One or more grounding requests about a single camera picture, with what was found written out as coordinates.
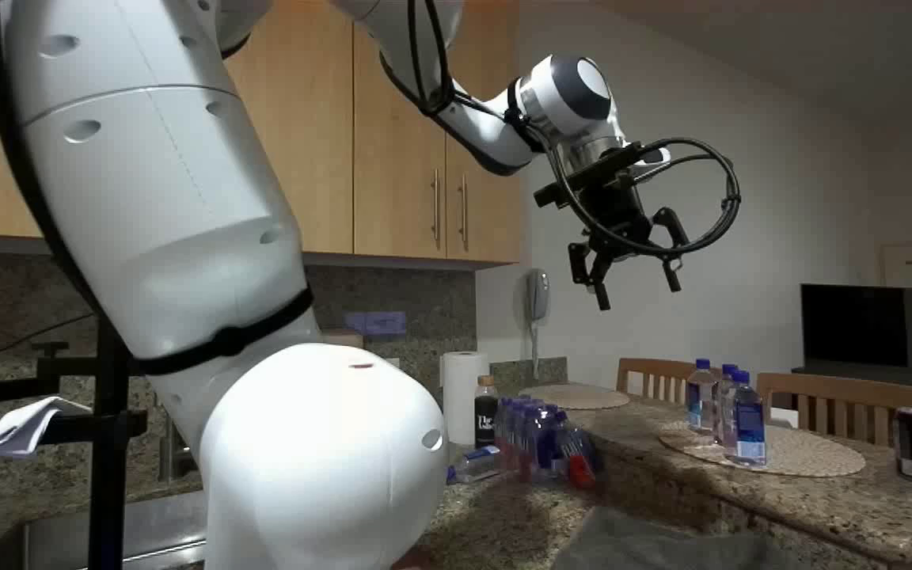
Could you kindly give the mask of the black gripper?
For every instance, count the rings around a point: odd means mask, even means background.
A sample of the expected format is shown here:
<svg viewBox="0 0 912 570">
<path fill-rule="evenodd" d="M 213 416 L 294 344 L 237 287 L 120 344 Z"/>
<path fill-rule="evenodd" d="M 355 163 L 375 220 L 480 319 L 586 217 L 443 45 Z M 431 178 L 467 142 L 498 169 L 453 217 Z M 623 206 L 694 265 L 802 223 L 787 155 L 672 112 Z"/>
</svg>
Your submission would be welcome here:
<svg viewBox="0 0 912 570">
<path fill-rule="evenodd" d="M 667 291 L 682 291 L 682 250 L 690 245 L 682 217 L 672 206 L 663 206 L 650 220 L 638 201 L 638 175 L 652 175 L 667 163 L 672 155 L 664 150 L 628 142 L 623 150 L 606 153 L 596 165 L 532 193 L 537 206 L 569 206 L 586 226 L 589 245 L 566 249 L 569 275 L 596 295 L 600 311 L 612 309 L 606 289 L 612 261 L 606 254 L 655 254 L 655 245 L 650 242 L 652 226 L 663 226 L 672 237 L 672 249 L 660 261 Z"/>
</svg>

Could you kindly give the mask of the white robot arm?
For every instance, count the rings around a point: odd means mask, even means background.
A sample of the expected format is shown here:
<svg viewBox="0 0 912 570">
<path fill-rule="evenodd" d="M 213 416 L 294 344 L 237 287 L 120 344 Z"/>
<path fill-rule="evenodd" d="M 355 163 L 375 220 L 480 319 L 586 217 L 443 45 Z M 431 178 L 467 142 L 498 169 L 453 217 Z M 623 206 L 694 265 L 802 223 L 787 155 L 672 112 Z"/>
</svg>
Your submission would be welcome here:
<svg viewBox="0 0 912 570">
<path fill-rule="evenodd" d="M 0 150 L 194 450 L 205 570 L 393 570 L 446 486 L 443 411 L 319 334 L 225 71 L 270 5 L 0 0 Z"/>
</svg>

